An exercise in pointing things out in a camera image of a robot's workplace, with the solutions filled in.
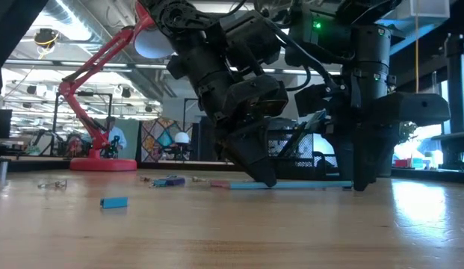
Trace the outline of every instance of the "red desk lamp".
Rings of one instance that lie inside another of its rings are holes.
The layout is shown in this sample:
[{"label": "red desk lamp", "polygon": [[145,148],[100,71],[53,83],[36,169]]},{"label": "red desk lamp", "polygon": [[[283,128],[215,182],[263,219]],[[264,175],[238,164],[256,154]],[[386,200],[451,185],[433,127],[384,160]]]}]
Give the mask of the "red desk lamp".
[{"label": "red desk lamp", "polygon": [[136,8],[139,17],[136,26],[123,28],[82,67],[63,78],[63,82],[59,85],[59,93],[64,96],[64,99],[92,137],[92,148],[89,150],[89,156],[87,158],[72,159],[70,162],[71,170],[133,171],[137,169],[135,160],[100,158],[100,152],[110,146],[108,129],[95,119],[90,118],[74,97],[74,93],[86,80],[100,72],[103,66],[130,44],[132,40],[134,40],[137,52],[147,58],[161,58],[173,52],[166,37],[155,28],[155,23],[148,13],[138,3]]}]

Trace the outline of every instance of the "colorful artwork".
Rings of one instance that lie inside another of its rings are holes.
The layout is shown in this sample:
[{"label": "colorful artwork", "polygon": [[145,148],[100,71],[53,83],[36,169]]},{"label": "colorful artwork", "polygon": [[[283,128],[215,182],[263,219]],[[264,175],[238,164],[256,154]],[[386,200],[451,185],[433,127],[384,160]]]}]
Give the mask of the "colorful artwork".
[{"label": "colorful artwork", "polygon": [[163,149],[175,146],[174,137],[179,132],[187,132],[192,138],[192,123],[185,124],[167,118],[158,118],[142,122],[141,134],[141,161],[157,162],[161,159],[170,159],[171,156],[164,154]]}]

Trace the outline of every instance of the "lamp base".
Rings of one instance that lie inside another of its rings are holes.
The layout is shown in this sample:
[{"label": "lamp base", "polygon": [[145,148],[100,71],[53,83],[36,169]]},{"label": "lamp base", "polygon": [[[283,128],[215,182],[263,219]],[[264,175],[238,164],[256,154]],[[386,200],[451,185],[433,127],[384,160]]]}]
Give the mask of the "lamp base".
[{"label": "lamp base", "polygon": [[136,171],[137,162],[129,159],[74,158],[70,161],[69,168],[74,171]]}]

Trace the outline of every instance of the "computer monitor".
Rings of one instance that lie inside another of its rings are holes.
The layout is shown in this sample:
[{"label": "computer monitor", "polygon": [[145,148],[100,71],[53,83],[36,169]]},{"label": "computer monitor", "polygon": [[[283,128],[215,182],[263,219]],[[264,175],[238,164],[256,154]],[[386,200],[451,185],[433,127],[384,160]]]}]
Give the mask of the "computer monitor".
[{"label": "computer monitor", "polygon": [[0,138],[9,138],[10,119],[12,116],[12,110],[0,109]]}]

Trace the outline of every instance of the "wooden table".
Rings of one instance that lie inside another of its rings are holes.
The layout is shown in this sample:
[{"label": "wooden table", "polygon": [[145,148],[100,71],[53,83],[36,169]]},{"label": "wooden table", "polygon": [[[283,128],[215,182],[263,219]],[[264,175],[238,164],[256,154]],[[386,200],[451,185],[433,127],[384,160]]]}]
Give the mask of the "wooden table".
[{"label": "wooden table", "polygon": [[[37,188],[63,179],[66,190]],[[128,208],[99,207],[100,198],[121,196]],[[0,268],[464,268],[464,185],[150,189],[136,173],[10,173],[0,187]]]}]

